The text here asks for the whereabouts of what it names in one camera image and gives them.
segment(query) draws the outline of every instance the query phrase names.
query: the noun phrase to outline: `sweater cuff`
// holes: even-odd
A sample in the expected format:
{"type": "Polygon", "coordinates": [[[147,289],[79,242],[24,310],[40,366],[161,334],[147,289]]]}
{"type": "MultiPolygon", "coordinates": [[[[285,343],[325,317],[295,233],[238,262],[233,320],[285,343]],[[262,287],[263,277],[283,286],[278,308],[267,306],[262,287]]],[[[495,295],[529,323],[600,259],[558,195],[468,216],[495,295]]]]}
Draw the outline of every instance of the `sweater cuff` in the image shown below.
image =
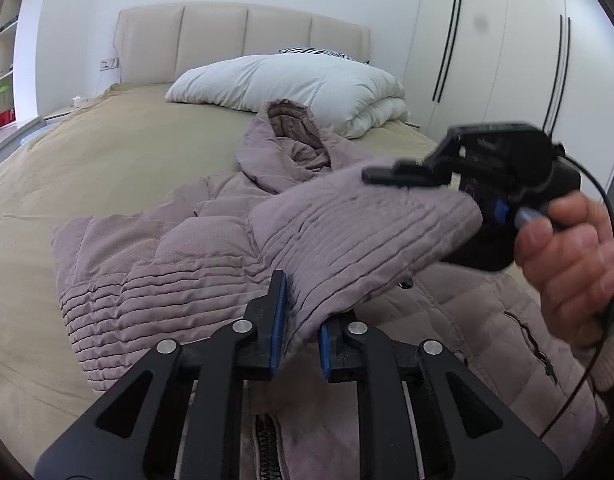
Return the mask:
{"type": "MultiPolygon", "coordinates": [[[[585,363],[589,361],[593,351],[576,349],[574,355],[585,363]]],[[[614,333],[604,343],[598,360],[591,370],[591,377],[599,392],[606,392],[614,385],[614,333]]]]}

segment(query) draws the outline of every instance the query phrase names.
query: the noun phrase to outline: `wall outlet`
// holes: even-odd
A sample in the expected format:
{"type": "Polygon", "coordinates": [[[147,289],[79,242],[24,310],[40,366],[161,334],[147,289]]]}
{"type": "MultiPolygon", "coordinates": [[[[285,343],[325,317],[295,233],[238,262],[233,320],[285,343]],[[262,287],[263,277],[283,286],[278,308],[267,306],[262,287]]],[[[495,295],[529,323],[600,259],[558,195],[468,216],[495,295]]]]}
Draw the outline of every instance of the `wall outlet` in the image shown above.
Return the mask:
{"type": "Polygon", "coordinates": [[[111,70],[113,68],[118,68],[118,58],[112,57],[110,59],[103,59],[100,62],[100,70],[111,70]]]}

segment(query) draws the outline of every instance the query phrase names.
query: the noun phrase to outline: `person's hand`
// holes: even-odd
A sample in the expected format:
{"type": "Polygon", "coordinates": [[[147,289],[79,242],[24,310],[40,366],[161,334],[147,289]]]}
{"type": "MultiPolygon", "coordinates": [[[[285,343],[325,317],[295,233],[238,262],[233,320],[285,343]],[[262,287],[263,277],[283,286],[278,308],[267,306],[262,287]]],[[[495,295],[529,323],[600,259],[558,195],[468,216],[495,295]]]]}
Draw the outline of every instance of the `person's hand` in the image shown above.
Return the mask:
{"type": "Polygon", "coordinates": [[[573,345],[592,345],[602,335],[594,314],[614,295],[609,214],[577,191],[551,202],[549,217],[572,227],[554,234],[547,218],[524,225],[516,237],[516,263],[540,293],[549,331],[573,345]]]}

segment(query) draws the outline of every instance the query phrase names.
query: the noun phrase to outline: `pillow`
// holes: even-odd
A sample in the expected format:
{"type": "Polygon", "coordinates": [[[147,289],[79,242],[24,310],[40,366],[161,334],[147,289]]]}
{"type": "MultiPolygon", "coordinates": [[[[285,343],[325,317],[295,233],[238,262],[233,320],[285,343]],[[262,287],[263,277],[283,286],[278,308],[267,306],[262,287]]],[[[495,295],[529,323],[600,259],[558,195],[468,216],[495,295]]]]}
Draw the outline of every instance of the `pillow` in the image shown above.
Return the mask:
{"type": "Polygon", "coordinates": [[[327,50],[326,48],[309,48],[296,46],[293,48],[281,48],[278,52],[281,54],[325,54],[326,56],[341,57],[342,59],[348,59],[350,61],[358,61],[347,54],[342,52],[336,52],[335,50],[327,50]]]}
{"type": "Polygon", "coordinates": [[[243,56],[188,70],[167,91],[170,102],[259,112],[275,99],[308,106],[318,124],[353,139],[408,118],[404,87],[379,68],[333,56],[243,56]]]}

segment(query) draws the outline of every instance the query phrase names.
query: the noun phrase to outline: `wardrobe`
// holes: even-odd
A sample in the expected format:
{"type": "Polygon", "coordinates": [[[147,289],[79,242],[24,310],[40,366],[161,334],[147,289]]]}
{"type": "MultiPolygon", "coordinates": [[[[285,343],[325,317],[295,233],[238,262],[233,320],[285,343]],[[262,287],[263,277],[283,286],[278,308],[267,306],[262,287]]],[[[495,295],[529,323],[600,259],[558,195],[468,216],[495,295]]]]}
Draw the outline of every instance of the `wardrobe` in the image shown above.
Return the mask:
{"type": "Polygon", "coordinates": [[[611,183],[614,28],[597,0],[420,0],[404,85],[410,122],[434,140],[525,121],[611,183]]]}

